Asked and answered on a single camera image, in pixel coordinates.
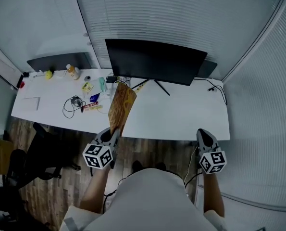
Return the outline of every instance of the computer monitor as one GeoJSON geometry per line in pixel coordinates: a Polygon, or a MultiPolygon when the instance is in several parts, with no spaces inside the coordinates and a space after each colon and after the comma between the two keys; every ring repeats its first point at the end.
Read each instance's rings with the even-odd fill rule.
{"type": "Polygon", "coordinates": [[[191,85],[207,53],[173,44],[132,40],[105,40],[115,76],[191,85]]]}

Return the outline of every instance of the desk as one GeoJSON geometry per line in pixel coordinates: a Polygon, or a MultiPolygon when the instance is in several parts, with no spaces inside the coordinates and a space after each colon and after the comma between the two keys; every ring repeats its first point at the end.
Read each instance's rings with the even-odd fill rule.
{"type": "MultiPolygon", "coordinates": [[[[99,133],[109,127],[108,114],[97,110],[75,112],[72,119],[64,117],[62,107],[65,101],[74,95],[82,95],[81,87],[85,76],[91,79],[106,77],[111,69],[82,70],[79,80],[72,80],[68,74],[50,80],[44,76],[24,78],[25,86],[19,89],[12,116],[50,126],[78,131],[99,133]],[[21,104],[23,98],[40,97],[37,111],[26,111],[21,104]]],[[[131,86],[142,79],[132,78],[131,86]]],[[[210,81],[223,86],[218,80],[210,81]]],[[[168,96],[154,81],[149,81],[137,93],[132,110],[126,122],[123,136],[157,140],[195,141],[199,128],[212,133],[217,140],[229,140],[227,107],[219,91],[208,91],[211,84],[207,81],[194,80],[191,86],[161,82],[170,93],[168,96]]],[[[111,99],[105,95],[100,98],[101,110],[107,113],[111,99]]]]}

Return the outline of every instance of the teal object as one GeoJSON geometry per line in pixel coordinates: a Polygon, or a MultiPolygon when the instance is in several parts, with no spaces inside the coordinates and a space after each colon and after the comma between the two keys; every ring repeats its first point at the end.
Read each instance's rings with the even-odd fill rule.
{"type": "Polygon", "coordinates": [[[101,91],[105,92],[107,88],[106,88],[105,80],[103,77],[99,78],[99,83],[100,83],[101,91]]]}

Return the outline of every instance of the bottle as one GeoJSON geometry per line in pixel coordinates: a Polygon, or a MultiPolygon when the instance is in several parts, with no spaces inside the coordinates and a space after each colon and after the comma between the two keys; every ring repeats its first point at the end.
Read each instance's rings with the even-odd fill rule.
{"type": "Polygon", "coordinates": [[[76,79],[79,79],[79,74],[77,73],[77,71],[75,70],[75,67],[73,67],[72,65],[70,64],[67,64],[66,66],[67,68],[67,72],[71,75],[71,77],[76,80],[76,79]]]}

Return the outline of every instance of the monitor stand leg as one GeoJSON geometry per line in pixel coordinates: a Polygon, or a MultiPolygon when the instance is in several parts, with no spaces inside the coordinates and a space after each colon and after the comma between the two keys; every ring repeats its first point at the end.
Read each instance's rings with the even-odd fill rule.
{"type": "MultiPolygon", "coordinates": [[[[140,86],[140,85],[143,85],[143,84],[146,83],[147,81],[149,81],[149,79],[144,80],[143,82],[137,84],[136,86],[132,87],[131,89],[134,89],[134,88],[136,88],[136,87],[138,87],[138,86],[140,86]]],[[[156,82],[157,85],[158,85],[159,87],[161,87],[161,89],[162,89],[163,91],[165,91],[167,95],[170,96],[170,94],[167,92],[167,90],[165,90],[165,88],[164,88],[158,81],[156,81],[156,80],[153,80],[153,81],[156,82]]]]}
{"type": "Polygon", "coordinates": [[[154,80],[154,82],[156,82],[158,84],[158,86],[161,87],[162,90],[165,91],[166,94],[170,96],[170,94],[167,92],[167,90],[165,90],[165,88],[158,81],[154,80]]]}

